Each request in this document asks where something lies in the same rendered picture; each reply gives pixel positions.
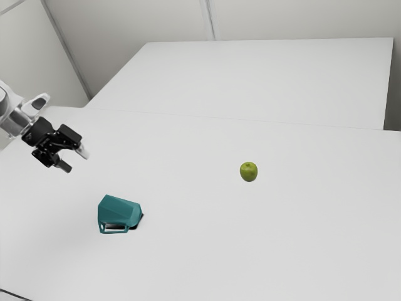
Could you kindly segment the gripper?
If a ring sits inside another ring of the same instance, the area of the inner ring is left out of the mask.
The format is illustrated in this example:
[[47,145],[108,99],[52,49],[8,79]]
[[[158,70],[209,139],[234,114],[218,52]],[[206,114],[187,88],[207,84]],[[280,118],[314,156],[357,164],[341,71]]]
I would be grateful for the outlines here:
[[47,168],[56,167],[70,173],[72,167],[57,154],[61,149],[76,152],[88,160],[90,153],[82,143],[82,136],[65,124],[54,129],[51,122],[44,117],[37,121],[22,135],[22,141],[32,147],[32,155]]

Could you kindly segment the teal faceted mug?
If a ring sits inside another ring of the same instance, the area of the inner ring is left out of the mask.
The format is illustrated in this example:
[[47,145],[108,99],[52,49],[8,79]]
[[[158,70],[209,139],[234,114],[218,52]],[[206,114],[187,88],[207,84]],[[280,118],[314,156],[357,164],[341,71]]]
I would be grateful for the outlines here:
[[122,234],[137,229],[143,218],[141,205],[106,194],[98,204],[97,221],[101,234]]

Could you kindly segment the green apple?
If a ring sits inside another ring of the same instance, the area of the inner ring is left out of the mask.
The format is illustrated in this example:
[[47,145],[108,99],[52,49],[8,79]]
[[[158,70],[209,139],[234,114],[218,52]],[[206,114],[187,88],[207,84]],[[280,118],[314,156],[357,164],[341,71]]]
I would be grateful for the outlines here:
[[258,176],[258,167],[253,162],[244,162],[240,166],[240,176],[246,182],[253,182]]

